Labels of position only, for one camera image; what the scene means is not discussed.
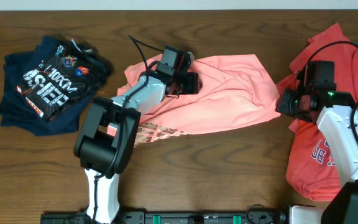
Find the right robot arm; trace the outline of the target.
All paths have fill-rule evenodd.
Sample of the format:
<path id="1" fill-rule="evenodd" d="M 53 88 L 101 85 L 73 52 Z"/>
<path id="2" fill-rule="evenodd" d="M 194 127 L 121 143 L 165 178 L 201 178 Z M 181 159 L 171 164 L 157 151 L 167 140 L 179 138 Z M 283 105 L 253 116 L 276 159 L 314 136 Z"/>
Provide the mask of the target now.
<path id="1" fill-rule="evenodd" d="M 350 93 L 286 89 L 276 110 L 317 125 L 329 144 L 341 189 L 324 209 L 293 205 L 287 223 L 358 223 L 358 117 Z"/>

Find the pink t-shirt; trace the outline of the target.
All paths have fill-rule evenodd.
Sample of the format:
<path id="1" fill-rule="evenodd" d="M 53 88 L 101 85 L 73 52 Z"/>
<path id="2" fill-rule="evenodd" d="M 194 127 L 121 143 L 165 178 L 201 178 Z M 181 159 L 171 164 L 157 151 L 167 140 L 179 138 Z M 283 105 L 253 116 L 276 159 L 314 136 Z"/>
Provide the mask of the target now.
<path id="1" fill-rule="evenodd" d="M 191 71 L 200 76 L 200 92 L 166 97 L 142 115 L 136 144 L 229 131 L 279 117 L 277 87 L 256 55 L 199 58 Z"/>

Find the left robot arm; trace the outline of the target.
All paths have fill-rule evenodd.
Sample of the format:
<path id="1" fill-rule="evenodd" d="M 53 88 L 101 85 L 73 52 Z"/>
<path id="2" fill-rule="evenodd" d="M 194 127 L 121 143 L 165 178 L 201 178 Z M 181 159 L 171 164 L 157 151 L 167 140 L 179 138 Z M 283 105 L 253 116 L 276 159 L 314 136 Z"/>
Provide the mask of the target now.
<path id="1" fill-rule="evenodd" d="M 74 146 L 89 184 L 85 223 L 112 223 L 116 219 L 119 176 L 131 158 L 141 116 L 169 93 L 192 95 L 201 87 L 194 72 L 172 78 L 144 72 L 124 94 L 93 100 Z"/>

